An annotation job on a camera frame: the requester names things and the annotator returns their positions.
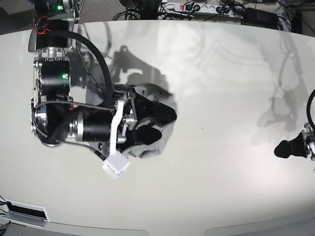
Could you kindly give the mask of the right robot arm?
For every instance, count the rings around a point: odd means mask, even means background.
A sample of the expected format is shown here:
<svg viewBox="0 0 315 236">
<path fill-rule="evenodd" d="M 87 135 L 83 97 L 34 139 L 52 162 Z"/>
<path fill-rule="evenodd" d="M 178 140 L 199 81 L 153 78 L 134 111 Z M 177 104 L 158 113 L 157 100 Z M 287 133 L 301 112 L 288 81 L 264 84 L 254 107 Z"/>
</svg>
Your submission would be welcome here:
<svg viewBox="0 0 315 236">
<path fill-rule="evenodd" d="M 110 145 L 123 151 L 150 145 L 162 138 L 161 129 L 177 119 L 175 110 L 141 95 L 133 85 L 112 83 L 102 52 L 75 27 L 77 0 L 33 0 L 29 50 L 35 52 L 31 128 L 49 146 L 81 146 L 94 153 Z M 71 67 L 67 53 L 80 43 L 98 62 L 102 82 L 93 80 L 99 101 L 82 103 L 70 94 Z"/>
</svg>

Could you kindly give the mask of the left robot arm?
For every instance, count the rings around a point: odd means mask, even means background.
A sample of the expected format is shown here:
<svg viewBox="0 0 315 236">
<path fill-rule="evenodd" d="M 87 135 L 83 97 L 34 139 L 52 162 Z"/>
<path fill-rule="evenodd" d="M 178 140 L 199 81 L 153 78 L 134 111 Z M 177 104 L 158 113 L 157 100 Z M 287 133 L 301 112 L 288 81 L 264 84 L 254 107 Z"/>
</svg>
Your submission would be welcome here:
<svg viewBox="0 0 315 236">
<path fill-rule="evenodd" d="M 313 90 L 306 105 L 308 122 L 304 124 L 304 130 L 293 140 L 282 140 L 274 149 L 276 157 L 287 159 L 290 156 L 304 158 L 310 156 L 312 161 L 315 160 L 315 122 L 311 115 L 311 106 L 314 98 L 315 91 Z"/>
</svg>

